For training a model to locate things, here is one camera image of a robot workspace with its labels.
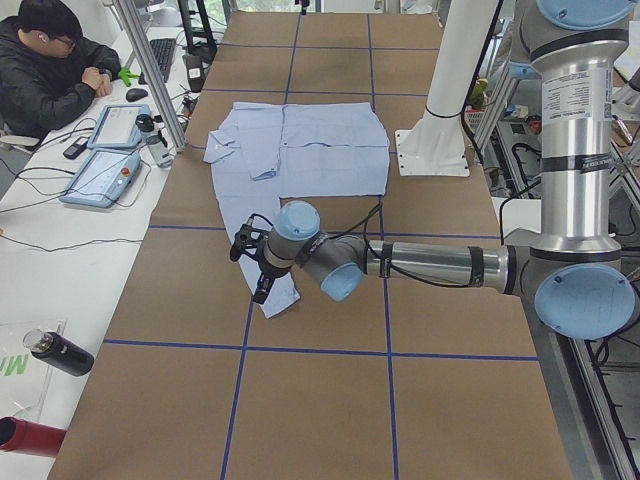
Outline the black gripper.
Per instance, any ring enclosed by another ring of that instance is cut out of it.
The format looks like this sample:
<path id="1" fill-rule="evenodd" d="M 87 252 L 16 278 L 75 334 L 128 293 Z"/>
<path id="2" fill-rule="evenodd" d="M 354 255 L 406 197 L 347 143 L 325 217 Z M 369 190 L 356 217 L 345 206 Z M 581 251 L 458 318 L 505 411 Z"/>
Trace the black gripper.
<path id="1" fill-rule="evenodd" d="M 269 231 L 254 227 L 255 218 L 264 220 L 269 226 L 273 226 L 273 223 L 264 215 L 252 213 L 235 233 L 229 257 L 232 262 L 238 262 L 245 255 L 257 263 L 260 275 L 252 295 L 252 301 L 257 304 L 264 304 L 276 279 L 280 277 L 280 268 L 267 259 L 266 247 Z"/>

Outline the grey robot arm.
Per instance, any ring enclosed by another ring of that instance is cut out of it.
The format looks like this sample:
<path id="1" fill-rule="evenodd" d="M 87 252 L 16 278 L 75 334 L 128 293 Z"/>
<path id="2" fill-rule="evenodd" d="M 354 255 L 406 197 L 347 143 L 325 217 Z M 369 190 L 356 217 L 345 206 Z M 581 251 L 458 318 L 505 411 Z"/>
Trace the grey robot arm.
<path id="1" fill-rule="evenodd" d="M 512 54 L 542 80 L 541 230 L 495 250 L 371 241 L 321 231 L 307 202 L 282 207 L 266 229 L 243 224 L 230 258 L 258 268 L 253 299 L 264 303 L 293 266 L 332 299 L 365 275 L 405 277 L 441 288 L 490 287 L 531 303 L 564 336 L 595 340 L 632 319 L 636 292 L 620 270 L 608 230 L 615 60 L 629 41 L 631 1 L 523 1 Z"/>

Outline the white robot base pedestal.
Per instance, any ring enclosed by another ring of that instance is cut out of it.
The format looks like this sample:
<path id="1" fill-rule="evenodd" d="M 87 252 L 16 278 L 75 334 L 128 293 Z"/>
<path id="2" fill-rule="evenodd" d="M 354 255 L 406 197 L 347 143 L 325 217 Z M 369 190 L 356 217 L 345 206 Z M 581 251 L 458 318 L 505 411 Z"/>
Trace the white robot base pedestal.
<path id="1" fill-rule="evenodd" d="M 500 10 L 498 0 L 450 4 L 424 114 L 412 129 L 396 132 L 400 175 L 469 175 L 461 114 Z"/>

